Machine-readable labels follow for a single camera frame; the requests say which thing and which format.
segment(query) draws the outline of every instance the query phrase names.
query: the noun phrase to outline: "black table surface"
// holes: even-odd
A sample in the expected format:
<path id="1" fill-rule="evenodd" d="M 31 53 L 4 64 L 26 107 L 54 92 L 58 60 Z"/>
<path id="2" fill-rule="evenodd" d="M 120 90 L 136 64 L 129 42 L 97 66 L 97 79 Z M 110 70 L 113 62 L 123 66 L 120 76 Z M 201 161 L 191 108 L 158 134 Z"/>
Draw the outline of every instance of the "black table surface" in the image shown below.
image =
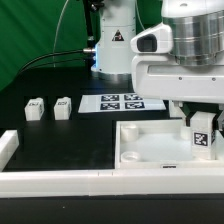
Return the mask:
<path id="1" fill-rule="evenodd" d="M 78 113 L 82 95 L 133 93 L 131 81 L 112 83 L 88 76 L 85 68 L 29 71 L 0 94 L 0 127 L 19 130 L 20 147 L 4 172 L 113 169 L 116 121 L 167 119 L 167 111 Z M 72 99 L 68 121 L 55 121 L 58 97 Z M 42 97 L 41 121 L 27 122 L 24 107 Z"/>
<path id="2" fill-rule="evenodd" d="M 168 111 L 78 113 L 82 95 L 132 93 L 131 81 L 88 76 L 85 68 L 37 69 L 0 92 L 0 135 L 16 129 L 20 146 L 4 172 L 113 169 L 116 121 L 168 119 Z M 57 98 L 72 98 L 68 121 L 55 121 Z M 24 107 L 42 97 L 41 121 Z M 143 195 L 0 199 L 0 223 L 223 223 L 224 196 Z"/>

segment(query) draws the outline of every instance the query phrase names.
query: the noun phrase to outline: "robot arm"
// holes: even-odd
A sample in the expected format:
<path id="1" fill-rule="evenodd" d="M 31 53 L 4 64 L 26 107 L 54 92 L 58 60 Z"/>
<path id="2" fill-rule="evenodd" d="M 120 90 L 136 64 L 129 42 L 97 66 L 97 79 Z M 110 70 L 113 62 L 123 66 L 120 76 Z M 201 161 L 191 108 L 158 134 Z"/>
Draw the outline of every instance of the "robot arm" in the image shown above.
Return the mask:
<path id="1" fill-rule="evenodd" d="M 163 22 L 131 41 L 143 97 L 224 104 L 224 1 L 164 0 Z"/>

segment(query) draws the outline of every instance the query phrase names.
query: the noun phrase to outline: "green curtain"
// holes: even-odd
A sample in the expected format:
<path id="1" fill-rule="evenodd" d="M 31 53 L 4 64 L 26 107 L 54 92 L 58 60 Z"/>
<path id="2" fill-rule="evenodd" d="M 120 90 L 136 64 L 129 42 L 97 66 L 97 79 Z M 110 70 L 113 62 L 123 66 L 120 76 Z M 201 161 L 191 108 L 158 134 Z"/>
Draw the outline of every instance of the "green curtain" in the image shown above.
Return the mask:
<path id="1" fill-rule="evenodd" d="M 56 27 L 65 2 L 66 0 L 0 1 L 0 90 L 14 79 L 26 62 L 53 51 Z M 138 4 L 146 27 L 160 22 L 161 1 L 138 0 Z M 99 27 L 96 21 L 97 16 L 93 16 L 97 32 Z M 56 51 L 82 49 L 85 46 L 82 0 L 70 0 L 59 30 Z M 79 64 L 74 62 L 69 63 L 69 66 Z"/>

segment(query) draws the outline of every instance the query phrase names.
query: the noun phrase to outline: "label sticker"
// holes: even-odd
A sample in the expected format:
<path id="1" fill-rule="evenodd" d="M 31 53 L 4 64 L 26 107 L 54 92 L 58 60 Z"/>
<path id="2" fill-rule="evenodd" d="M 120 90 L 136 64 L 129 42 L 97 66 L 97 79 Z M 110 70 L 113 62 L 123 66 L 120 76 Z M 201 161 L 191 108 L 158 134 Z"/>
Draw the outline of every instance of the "label sticker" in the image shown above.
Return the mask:
<path id="1" fill-rule="evenodd" d="M 79 113 L 166 110 L 162 100 L 142 99 L 135 93 L 84 95 Z"/>
<path id="2" fill-rule="evenodd" d="M 143 102 L 132 102 L 132 103 L 125 103 L 125 109 L 144 109 L 145 105 Z"/>
<path id="3" fill-rule="evenodd" d="M 203 133 L 194 133 L 194 144 L 198 146 L 208 146 L 208 135 Z"/>
<path id="4" fill-rule="evenodd" d="M 102 103 L 100 106 L 100 110 L 119 110 L 119 103 Z"/>
<path id="5" fill-rule="evenodd" d="M 135 100 L 143 100 L 141 97 L 139 97 L 137 94 L 127 94 L 124 95 L 125 101 L 135 101 Z"/>
<path id="6" fill-rule="evenodd" d="M 101 97 L 102 102 L 119 101 L 119 95 L 105 95 Z"/>
<path id="7" fill-rule="evenodd" d="M 114 35 L 112 41 L 124 41 L 124 38 L 120 32 L 120 30 L 117 30 L 116 34 Z"/>

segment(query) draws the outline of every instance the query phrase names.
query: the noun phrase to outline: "black cable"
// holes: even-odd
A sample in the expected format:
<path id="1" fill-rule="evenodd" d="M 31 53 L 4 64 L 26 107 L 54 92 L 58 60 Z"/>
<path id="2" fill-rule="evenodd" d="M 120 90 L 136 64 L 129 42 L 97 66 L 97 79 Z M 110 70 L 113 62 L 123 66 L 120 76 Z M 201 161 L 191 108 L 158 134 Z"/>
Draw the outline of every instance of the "black cable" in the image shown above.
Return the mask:
<path id="1" fill-rule="evenodd" d="M 85 60 L 88 60 L 88 59 L 90 59 L 90 58 L 72 58 L 72 59 L 67 59 L 67 60 L 62 60 L 62 61 L 48 62 L 48 63 L 44 63 L 44 64 L 40 64 L 40 65 L 36 65 L 36 66 L 26 68 L 25 70 L 23 70 L 23 72 L 25 72 L 27 70 L 30 70 L 30 69 L 46 66 L 46 65 L 59 64 L 59 63 L 70 62 L 70 61 L 85 61 Z"/>
<path id="2" fill-rule="evenodd" d="M 20 75 L 23 71 L 25 71 L 30 65 L 34 64 L 37 61 L 43 60 L 45 58 L 50 58 L 50 57 L 57 57 L 57 56 L 62 56 L 62 55 L 69 55 L 69 54 L 76 54 L 76 53 L 83 53 L 83 50 L 73 50 L 73 51 L 64 51 L 64 52 L 56 52 L 56 53 L 50 53 L 50 54 L 45 54 L 40 57 L 37 57 L 33 59 L 32 61 L 26 63 L 17 73 L 17 76 Z"/>

